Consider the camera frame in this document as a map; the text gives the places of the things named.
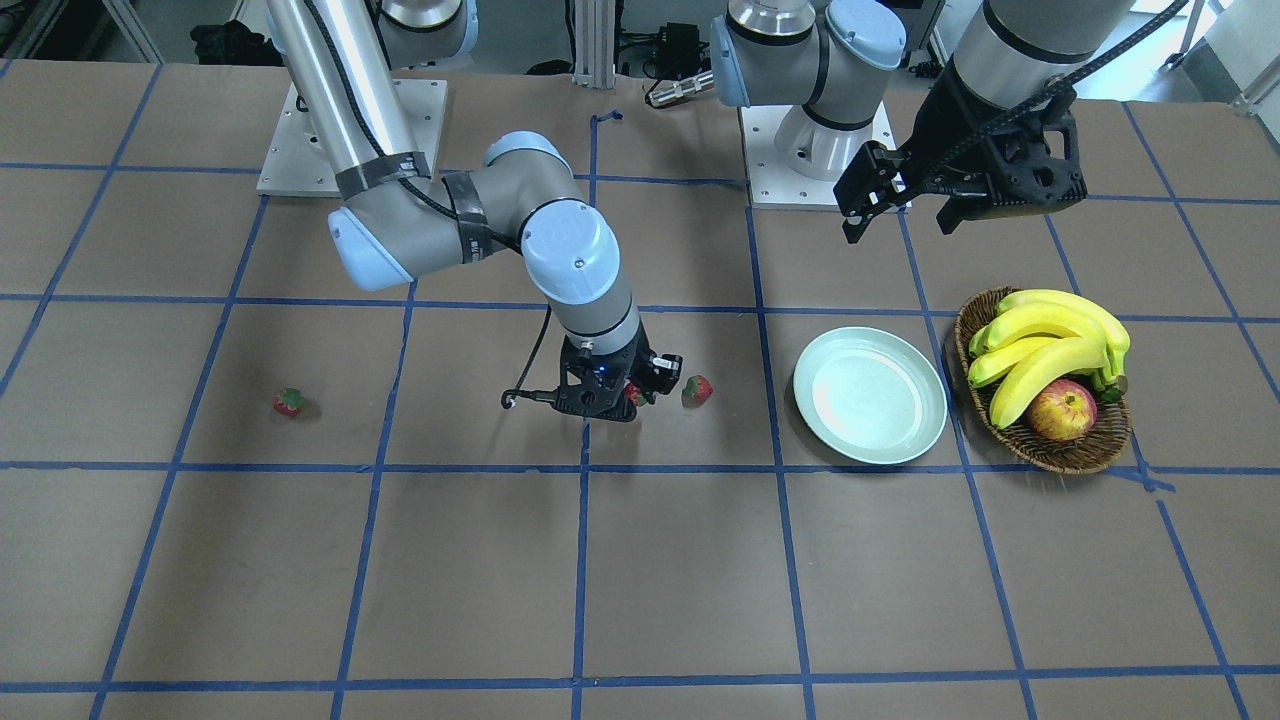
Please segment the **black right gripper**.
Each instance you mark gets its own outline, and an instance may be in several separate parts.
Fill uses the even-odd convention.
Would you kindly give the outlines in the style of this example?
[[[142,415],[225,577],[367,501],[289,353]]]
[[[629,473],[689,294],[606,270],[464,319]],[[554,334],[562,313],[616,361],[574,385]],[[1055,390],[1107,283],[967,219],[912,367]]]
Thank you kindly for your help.
[[[669,395],[677,384],[684,357],[675,354],[640,352],[636,337],[612,354],[594,354],[571,338],[559,350],[559,384],[556,411],[607,421],[632,421],[639,407]],[[635,384],[635,407],[625,397]]]

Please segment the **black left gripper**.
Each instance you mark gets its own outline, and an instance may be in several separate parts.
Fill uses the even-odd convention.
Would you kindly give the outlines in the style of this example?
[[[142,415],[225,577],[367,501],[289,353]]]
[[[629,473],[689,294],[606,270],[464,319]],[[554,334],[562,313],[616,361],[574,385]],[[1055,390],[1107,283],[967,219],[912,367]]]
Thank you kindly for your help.
[[[1041,215],[1083,201],[1088,191],[1071,114],[1075,99],[1074,90],[1065,90],[1002,120],[950,156],[954,146],[1004,109],[972,92],[957,70],[943,70],[916,114],[905,149],[867,141],[835,182],[847,243],[858,243],[879,214],[914,200],[916,188],[946,196],[938,210],[942,234],[952,234],[965,222]]]

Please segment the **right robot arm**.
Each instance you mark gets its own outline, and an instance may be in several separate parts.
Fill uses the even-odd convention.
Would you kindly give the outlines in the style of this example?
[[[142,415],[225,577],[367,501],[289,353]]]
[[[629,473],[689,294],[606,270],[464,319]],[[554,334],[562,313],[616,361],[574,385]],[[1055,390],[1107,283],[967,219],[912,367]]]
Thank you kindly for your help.
[[[366,291],[518,254],[564,331],[554,389],[516,384],[556,411],[631,421],[668,395],[682,360],[655,354],[605,218],[543,135],[498,138],[475,170],[435,178],[393,70],[451,59],[477,37],[472,1],[270,1],[271,38],[308,111],[342,205],[326,223],[351,279]]]

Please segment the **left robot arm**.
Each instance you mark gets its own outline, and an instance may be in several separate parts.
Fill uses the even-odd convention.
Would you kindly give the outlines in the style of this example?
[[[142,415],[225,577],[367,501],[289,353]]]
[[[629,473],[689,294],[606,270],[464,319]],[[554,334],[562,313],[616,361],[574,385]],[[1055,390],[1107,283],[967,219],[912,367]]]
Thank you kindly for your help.
[[[1129,6],[983,1],[896,149],[870,135],[908,40],[882,3],[730,1],[710,63],[723,104],[788,109],[780,151],[833,183],[847,242],[923,193],[943,197],[937,222],[950,234],[1087,196],[1074,86],[1105,64],[1098,50]]]

